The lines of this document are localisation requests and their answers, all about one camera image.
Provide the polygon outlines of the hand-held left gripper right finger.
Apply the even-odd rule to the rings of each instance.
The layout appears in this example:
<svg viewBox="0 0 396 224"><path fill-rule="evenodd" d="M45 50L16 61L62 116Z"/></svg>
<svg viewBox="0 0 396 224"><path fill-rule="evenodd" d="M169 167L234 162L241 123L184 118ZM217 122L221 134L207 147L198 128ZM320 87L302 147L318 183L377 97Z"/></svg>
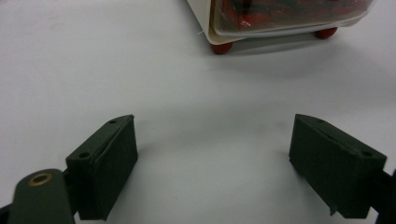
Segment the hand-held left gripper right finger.
<svg viewBox="0 0 396 224"><path fill-rule="evenodd" d="M333 214L367 217L369 185L386 160L325 120L302 114L294 118L290 162Z"/></svg>

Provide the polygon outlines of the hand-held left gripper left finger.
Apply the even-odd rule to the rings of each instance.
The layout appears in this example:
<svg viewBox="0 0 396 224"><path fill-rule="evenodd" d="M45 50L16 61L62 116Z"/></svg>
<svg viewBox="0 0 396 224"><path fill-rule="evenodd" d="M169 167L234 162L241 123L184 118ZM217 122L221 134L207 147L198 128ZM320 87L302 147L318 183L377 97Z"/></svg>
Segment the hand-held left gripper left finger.
<svg viewBox="0 0 396 224"><path fill-rule="evenodd" d="M106 122L66 158L82 220L106 220L137 162L134 117Z"/></svg>

